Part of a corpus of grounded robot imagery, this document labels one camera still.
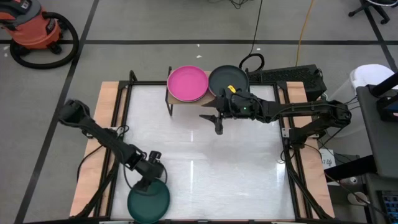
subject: white tabletop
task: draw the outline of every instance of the white tabletop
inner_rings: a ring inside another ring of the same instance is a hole
[[[271,86],[251,92],[275,100]],[[164,219],[291,220],[294,211],[285,165],[279,164],[282,141],[278,122],[223,121],[224,133],[199,114],[214,108],[174,105],[169,116],[165,86],[134,86],[124,141],[149,153],[160,151],[169,174],[171,203]],[[119,168],[112,219],[131,219],[129,188]],[[140,175],[126,170],[131,184]]]

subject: yellow object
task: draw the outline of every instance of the yellow object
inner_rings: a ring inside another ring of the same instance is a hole
[[[232,85],[229,85],[228,88],[231,90],[231,92],[236,93],[236,90]]]
[[[310,17],[310,12],[311,12],[312,5],[313,5],[313,2],[314,2],[314,1],[315,1],[315,0],[311,0],[310,8],[308,9],[307,15],[305,16],[305,21],[304,21],[303,29],[301,30],[300,40],[298,41],[298,47],[297,47],[296,66],[297,66],[297,64],[298,64],[298,62],[299,62],[299,57],[300,57],[301,39],[303,38],[304,29],[305,29],[305,26],[307,25],[308,18]]]

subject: black plate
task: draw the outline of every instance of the black plate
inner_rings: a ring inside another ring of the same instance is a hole
[[[209,76],[209,90],[215,96],[220,96],[220,90],[225,89],[227,96],[231,94],[228,86],[232,85],[235,90],[238,88],[247,91],[249,79],[246,73],[233,65],[223,65],[212,71]]]

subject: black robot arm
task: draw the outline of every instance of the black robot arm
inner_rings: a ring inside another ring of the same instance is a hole
[[[290,139],[292,147],[304,147],[309,136],[325,134],[329,127],[343,128],[350,124],[351,113],[348,107],[338,101],[314,101],[308,103],[280,104],[258,98],[249,92],[236,91],[232,88],[229,96],[222,90],[221,96],[203,105],[214,107],[218,111],[215,115],[200,115],[215,124],[217,134],[223,133],[223,119],[252,119],[262,123],[270,123],[280,117],[316,116],[317,119],[301,128],[290,128],[285,133]]]
[[[112,150],[121,164],[130,170],[138,171],[142,179],[135,187],[140,190],[146,190],[154,179],[162,175],[164,167],[159,161],[162,155],[160,152],[151,151],[146,160],[146,152],[118,139],[116,131],[96,124],[90,117],[90,109],[84,103],[68,100],[60,110],[59,122],[69,127],[80,128],[83,134],[91,134],[101,145]]]

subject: vacuum hose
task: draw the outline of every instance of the vacuum hose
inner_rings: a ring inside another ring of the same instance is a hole
[[[75,58],[78,49],[79,49],[79,36],[77,35],[77,32],[75,30],[75,28],[73,27],[73,25],[69,22],[69,20],[65,17],[63,17],[62,15],[55,13],[55,12],[43,12],[42,16],[44,19],[58,19],[59,21],[63,22],[67,27],[68,30],[70,31],[71,35],[72,35],[72,50],[70,51],[70,53],[63,59],[56,61],[56,62],[52,62],[52,63],[31,63],[31,62],[26,62],[25,60],[23,60],[21,58],[21,56],[16,53],[16,48],[18,47],[18,43],[15,42],[14,40],[12,40],[11,45],[10,45],[10,53],[11,56],[13,57],[13,59],[20,65],[24,66],[24,67],[28,67],[28,68],[34,68],[34,69],[51,69],[51,68],[57,68],[57,67],[61,67],[62,65],[67,64],[68,62],[70,62],[73,58]]]

